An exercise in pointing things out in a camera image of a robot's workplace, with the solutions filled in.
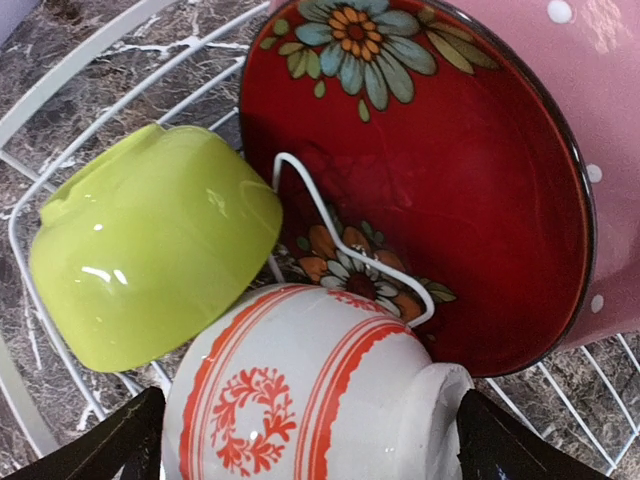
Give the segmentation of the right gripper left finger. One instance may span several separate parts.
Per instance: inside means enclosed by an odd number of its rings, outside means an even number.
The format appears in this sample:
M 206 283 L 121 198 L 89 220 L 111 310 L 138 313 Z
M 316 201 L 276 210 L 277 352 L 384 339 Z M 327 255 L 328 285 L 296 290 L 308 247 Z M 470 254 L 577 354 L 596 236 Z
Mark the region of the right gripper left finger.
M 19 479 L 158 479 L 166 400 L 148 387 L 75 441 L 12 473 Z

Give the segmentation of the white and red bowl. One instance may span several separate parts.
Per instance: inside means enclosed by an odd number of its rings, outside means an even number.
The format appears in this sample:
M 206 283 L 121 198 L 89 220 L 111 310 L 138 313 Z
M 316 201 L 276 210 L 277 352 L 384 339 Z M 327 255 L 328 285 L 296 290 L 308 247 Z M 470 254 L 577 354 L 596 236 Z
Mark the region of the white and red bowl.
M 169 479 L 458 479 L 466 369 L 362 297 L 273 285 L 199 334 L 166 406 Z

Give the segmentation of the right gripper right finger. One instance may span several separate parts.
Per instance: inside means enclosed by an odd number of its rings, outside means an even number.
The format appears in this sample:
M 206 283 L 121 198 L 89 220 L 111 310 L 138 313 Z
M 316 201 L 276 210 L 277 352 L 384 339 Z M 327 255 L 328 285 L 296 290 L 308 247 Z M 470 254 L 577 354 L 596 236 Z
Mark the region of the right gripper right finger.
M 457 431 L 465 480 L 607 480 L 540 439 L 476 389 L 460 403 Z

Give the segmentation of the lime green bowl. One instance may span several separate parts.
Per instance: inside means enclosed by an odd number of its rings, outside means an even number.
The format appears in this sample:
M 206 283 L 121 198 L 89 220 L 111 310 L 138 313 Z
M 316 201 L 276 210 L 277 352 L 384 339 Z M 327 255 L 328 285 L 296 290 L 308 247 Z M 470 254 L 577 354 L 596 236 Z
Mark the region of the lime green bowl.
M 175 350 L 247 289 L 280 234 L 272 188 L 220 136 L 147 125 L 40 211 L 29 268 L 76 358 L 98 372 Z

